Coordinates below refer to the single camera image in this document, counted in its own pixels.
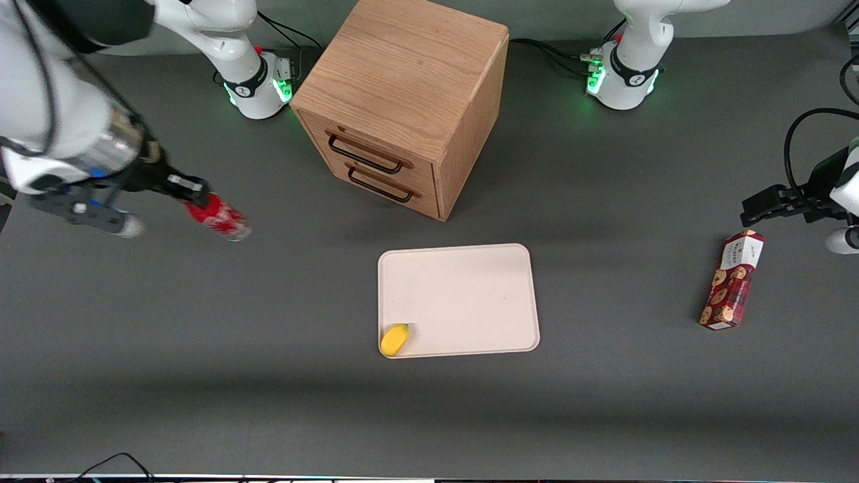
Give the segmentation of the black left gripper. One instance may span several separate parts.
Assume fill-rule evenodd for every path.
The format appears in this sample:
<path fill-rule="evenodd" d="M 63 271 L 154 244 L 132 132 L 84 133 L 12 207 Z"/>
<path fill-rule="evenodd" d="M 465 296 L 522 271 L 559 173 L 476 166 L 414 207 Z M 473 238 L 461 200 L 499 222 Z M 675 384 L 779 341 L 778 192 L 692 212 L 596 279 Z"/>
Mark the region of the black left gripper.
<path fill-rule="evenodd" d="M 785 173 L 789 182 L 789 201 L 785 201 L 783 191 L 786 186 L 773 184 L 742 201 L 740 222 L 745 228 L 777 217 L 801 215 L 806 223 L 814 223 L 824 218 L 845 221 L 849 211 L 833 201 L 829 193 L 840 180 L 851 153 L 849 147 L 838 150 L 819 162 L 811 171 L 808 181 L 797 184 L 793 165 L 789 157 L 785 160 Z"/>

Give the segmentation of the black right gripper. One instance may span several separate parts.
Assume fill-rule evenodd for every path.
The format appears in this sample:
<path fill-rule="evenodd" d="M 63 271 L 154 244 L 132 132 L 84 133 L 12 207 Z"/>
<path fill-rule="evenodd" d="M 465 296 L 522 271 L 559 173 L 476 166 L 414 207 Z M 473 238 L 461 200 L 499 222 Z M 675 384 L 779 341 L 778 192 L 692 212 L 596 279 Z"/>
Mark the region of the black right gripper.
<path fill-rule="evenodd" d="M 111 182 L 120 190 L 138 193 L 150 191 L 171 195 L 187 210 L 205 210 L 209 204 L 209 184 L 203 178 L 172 174 L 168 153 L 159 142 L 147 142 L 135 161 L 117 174 Z"/>

